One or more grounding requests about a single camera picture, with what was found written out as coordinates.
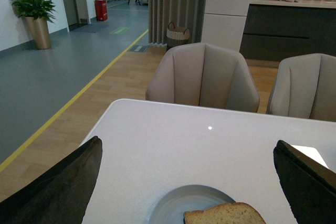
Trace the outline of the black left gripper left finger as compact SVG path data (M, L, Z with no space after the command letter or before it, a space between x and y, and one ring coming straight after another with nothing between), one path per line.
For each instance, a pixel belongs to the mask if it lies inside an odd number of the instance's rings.
M1 202L1 223L82 223L102 159L97 136Z

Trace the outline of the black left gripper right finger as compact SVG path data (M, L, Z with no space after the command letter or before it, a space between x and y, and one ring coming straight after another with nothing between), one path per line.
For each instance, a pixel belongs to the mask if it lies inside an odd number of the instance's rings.
M297 223L335 223L335 172L283 140L274 166Z

